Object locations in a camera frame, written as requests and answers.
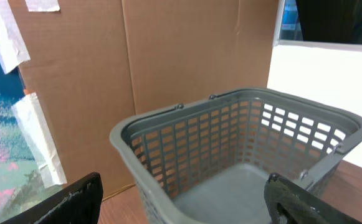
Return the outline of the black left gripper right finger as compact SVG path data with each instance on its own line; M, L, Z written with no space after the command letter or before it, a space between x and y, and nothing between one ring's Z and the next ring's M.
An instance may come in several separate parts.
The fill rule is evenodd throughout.
M272 223L361 224L275 172L265 183L264 199Z

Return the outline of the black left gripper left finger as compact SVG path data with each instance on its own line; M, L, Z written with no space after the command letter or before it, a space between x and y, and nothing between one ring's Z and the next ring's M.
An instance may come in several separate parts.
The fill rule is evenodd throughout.
M103 198L98 172L92 172L3 224L97 224Z

